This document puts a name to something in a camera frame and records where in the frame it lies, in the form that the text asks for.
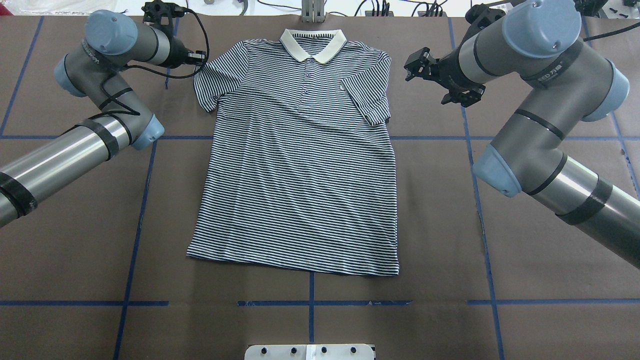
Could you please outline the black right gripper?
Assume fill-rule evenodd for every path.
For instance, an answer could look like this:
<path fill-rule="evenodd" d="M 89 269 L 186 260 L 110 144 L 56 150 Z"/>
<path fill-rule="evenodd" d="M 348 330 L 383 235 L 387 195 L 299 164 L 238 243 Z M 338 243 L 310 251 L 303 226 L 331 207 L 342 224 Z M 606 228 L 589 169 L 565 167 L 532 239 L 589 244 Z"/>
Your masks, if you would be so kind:
<path fill-rule="evenodd" d="M 404 70 L 407 71 L 405 80 L 409 82 L 421 78 L 436 82 L 448 90 L 442 98 L 442 105 L 454 103 L 464 108 L 470 107 L 482 100 L 486 86 L 464 75 L 459 58 L 459 48 L 442 58 L 434 58 L 430 48 L 423 47 L 407 57 L 404 64 Z"/>

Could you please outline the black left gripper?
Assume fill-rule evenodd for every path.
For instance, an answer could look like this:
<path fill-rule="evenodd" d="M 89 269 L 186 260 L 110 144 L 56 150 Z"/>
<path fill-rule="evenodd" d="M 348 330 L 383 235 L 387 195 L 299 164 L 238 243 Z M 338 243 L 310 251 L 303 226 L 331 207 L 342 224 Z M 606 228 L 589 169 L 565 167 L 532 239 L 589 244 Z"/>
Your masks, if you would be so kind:
<path fill-rule="evenodd" d="M 164 1 L 149 1 L 142 6 L 142 21 L 153 28 L 157 39 L 156 50 L 147 64 L 160 68 L 178 68 L 192 65 L 201 68 L 208 61 L 208 50 L 190 50 L 176 37 L 175 20 L 193 15 L 208 45 L 208 34 L 198 14 L 189 7 Z"/>

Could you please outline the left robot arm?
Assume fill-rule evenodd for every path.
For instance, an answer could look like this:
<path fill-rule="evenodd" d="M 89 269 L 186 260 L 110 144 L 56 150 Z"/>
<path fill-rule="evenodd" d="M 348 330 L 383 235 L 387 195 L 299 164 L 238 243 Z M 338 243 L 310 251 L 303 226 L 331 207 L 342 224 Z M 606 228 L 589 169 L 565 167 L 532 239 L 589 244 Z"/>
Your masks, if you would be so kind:
<path fill-rule="evenodd" d="M 87 16 L 78 47 L 54 68 L 59 87 L 74 97 L 61 111 L 73 114 L 80 99 L 96 113 L 87 114 L 50 142 L 1 167 L 1 225 L 26 217 L 41 203 L 127 148 L 144 150 L 165 128 L 158 116 L 123 78 L 140 69 L 166 79 L 169 69 L 193 66 L 196 75 L 210 48 L 191 50 L 175 31 L 175 20 L 195 17 L 194 9 L 151 0 L 142 5 L 142 19 L 99 9 Z"/>

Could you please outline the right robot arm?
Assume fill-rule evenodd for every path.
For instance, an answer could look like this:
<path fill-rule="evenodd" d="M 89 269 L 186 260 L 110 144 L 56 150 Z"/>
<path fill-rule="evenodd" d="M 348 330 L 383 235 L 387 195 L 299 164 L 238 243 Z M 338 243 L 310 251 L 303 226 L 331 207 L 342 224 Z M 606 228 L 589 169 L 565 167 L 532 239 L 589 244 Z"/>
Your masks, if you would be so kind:
<path fill-rule="evenodd" d="M 634 267 L 640 264 L 638 199 L 569 157 L 559 146 L 580 122 L 595 122 L 626 100 L 630 83 L 580 37 L 573 0 L 525 0 L 507 13 L 484 4 L 452 52 L 410 54 L 406 80 L 447 90 L 441 104 L 476 104 L 486 84 L 517 73 L 532 90 L 474 161 L 473 173 L 501 194 L 528 194 L 564 223 Z"/>

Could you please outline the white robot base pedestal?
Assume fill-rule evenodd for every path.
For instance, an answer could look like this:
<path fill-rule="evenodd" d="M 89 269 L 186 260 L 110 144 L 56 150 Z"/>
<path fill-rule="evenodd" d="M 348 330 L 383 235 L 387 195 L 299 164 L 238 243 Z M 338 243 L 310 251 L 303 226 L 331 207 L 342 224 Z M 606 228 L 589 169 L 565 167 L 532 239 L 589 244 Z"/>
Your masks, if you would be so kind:
<path fill-rule="evenodd" d="M 375 360 L 375 346 L 365 343 L 254 344 L 245 360 Z"/>

